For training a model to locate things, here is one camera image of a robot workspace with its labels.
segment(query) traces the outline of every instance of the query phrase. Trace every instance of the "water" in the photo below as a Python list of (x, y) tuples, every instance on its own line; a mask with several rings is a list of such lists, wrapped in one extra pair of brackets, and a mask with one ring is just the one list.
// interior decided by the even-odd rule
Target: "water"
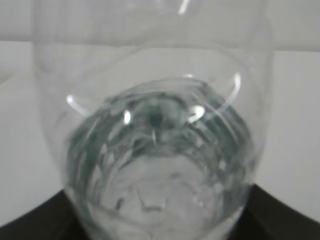
[(106, 99), (68, 141), (67, 193), (101, 239), (222, 237), (255, 163), (236, 111), (205, 82), (183, 77)]

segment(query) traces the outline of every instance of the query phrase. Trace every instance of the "clear plastic bottle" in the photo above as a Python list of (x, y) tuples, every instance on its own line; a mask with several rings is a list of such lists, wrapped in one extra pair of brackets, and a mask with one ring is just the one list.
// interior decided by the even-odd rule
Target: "clear plastic bottle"
[(270, 110), (264, 0), (36, 0), (40, 116), (93, 240), (223, 240)]

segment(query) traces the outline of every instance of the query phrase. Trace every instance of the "black surface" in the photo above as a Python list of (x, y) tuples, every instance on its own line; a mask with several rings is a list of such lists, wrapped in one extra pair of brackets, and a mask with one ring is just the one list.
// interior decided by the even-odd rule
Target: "black surface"
[[(89, 239), (61, 191), (33, 211), (1, 227), (0, 240)], [(229, 240), (320, 240), (320, 224), (254, 186)]]

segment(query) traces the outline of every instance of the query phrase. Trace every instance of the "white background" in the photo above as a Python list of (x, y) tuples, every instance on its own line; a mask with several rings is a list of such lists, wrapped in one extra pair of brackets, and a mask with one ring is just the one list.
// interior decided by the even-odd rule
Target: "white background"
[[(30, 41), (32, 2), (0, 0), (0, 41)], [(320, 50), (320, 0), (269, 0), (268, 16), (279, 50)]]

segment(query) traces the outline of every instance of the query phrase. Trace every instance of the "white surface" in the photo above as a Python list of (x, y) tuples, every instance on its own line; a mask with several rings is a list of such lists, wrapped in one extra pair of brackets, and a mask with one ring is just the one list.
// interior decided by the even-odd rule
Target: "white surface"
[[(30, 41), (33, 0), (0, 0), (0, 41)], [(320, 0), (269, 0), (280, 49), (320, 51)]]
[[(27, 42), (0, 42), (0, 80), (30, 71)], [(257, 183), (320, 221), (320, 53), (275, 54), (269, 139)], [(0, 226), (61, 189), (37, 118), (29, 74), (0, 85)]]
[(320, 52), (277, 52), (269, 136), (256, 182), (320, 222)]
[(30, 74), (0, 85), (0, 226), (61, 189), (42, 137)]

